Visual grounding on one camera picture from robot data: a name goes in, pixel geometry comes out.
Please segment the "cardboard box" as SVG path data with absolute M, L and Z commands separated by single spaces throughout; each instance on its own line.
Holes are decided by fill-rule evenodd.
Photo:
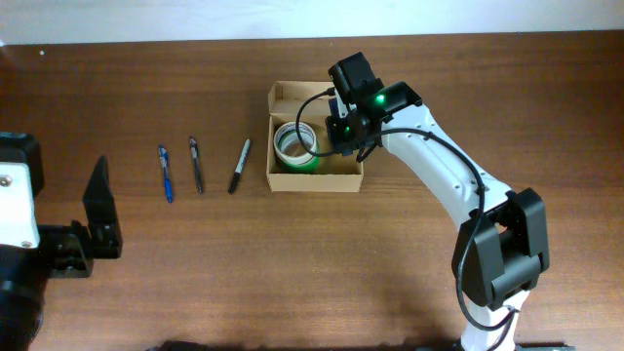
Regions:
M 269 127 L 266 175 L 273 192 L 358 192 L 364 165 L 356 156 L 333 155 L 315 160 L 317 169 L 297 171 L 286 165 L 277 152 L 282 130 L 293 131 L 300 106 L 332 86 L 330 82 L 277 81 L 268 94 Z

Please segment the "green tape roll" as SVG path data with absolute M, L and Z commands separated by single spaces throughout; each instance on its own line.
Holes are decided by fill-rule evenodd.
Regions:
M 299 144 L 289 146 L 285 150 L 278 149 L 276 155 L 282 168 L 289 173 L 311 174 L 320 165 L 320 159 L 307 153 Z

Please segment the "white tape roll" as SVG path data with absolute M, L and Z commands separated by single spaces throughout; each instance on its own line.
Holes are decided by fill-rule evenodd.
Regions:
M 302 167 L 314 159 L 309 151 L 317 151 L 318 139 L 307 124 L 288 122 L 281 125 L 273 137 L 278 158 L 289 166 Z

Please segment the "blue pen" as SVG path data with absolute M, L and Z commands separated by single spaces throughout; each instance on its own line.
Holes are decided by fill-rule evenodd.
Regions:
M 163 144 L 158 146 L 159 159 L 163 173 L 164 190 L 167 201 L 171 204 L 174 201 L 174 191 L 170 179 L 169 155 Z

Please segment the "black pen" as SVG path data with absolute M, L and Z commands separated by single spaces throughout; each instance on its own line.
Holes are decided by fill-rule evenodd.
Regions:
M 200 194 L 204 193 L 203 175 L 200 165 L 199 149 L 196 139 L 191 136 L 189 138 L 189 147 L 191 152 L 191 160 L 193 163 L 194 176 L 196 181 L 196 187 Z

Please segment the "black marker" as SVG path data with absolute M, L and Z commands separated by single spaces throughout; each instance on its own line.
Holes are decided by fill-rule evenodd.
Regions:
M 244 143 L 244 146 L 243 146 L 243 149 L 241 151 L 239 160 L 237 162 L 237 165 L 235 167 L 234 173 L 233 173 L 233 175 L 231 177 L 231 180 L 230 180 L 230 183 L 229 183 L 229 186 L 228 186 L 228 193 L 230 195 L 232 195 L 236 191 L 236 189 L 238 187 L 238 183 L 240 181 L 240 178 L 241 178 L 243 169 L 245 167 L 245 164 L 247 162 L 248 156 L 250 154 L 250 150 L 251 150 L 252 144 L 253 144 L 253 142 L 252 142 L 252 140 L 250 138 L 248 138 L 245 141 L 245 143 Z

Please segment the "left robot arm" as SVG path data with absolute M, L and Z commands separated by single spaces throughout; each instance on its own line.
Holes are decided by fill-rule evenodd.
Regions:
M 26 350 L 43 324 L 51 279 L 92 275 L 97 259 L 118 259 L 123 237 L 109 184 L 108 160 L 98 158 L 83 195 L 88 223 L 39 224 L 35 197 L 44 188 L 42 149 L 30 134 L 1 134 L 1 348 Z

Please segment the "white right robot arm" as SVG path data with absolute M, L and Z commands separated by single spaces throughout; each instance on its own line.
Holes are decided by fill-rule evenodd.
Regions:
M 467 326 L 459 350 L 515 350 L 529 292 L 550 265 L 545 204 L 475 163 L 406 83 L 383 85 L 361 53 L 329 70 L 335 100 L 326 124 L 333 152 L 366 158 L 377 146 L 403 161 L 457 227 L 451 261 Z

